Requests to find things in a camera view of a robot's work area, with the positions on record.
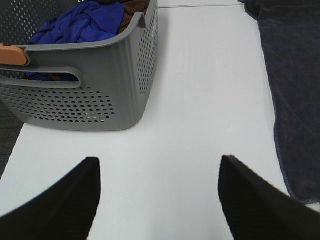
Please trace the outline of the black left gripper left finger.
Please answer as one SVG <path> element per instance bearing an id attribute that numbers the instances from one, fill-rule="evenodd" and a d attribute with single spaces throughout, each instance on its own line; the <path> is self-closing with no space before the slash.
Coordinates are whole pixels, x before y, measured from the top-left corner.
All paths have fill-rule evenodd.
<path id="1" fill-rule="evenodd" d="M 86 240 L 100 198 L 100 161 L 87 157 L 46 191 L 1 216 L 0 238 Z"/>

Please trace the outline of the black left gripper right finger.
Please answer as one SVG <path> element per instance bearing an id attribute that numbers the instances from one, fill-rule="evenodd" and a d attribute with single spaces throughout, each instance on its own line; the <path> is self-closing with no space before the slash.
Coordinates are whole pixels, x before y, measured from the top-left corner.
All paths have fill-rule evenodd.
<path id="1" fill-rule="evenodd" d="M 320 214 L 276 189 L 232 155 L 221 158 L 218 196 L 235 240 L 318 240 Z"/>

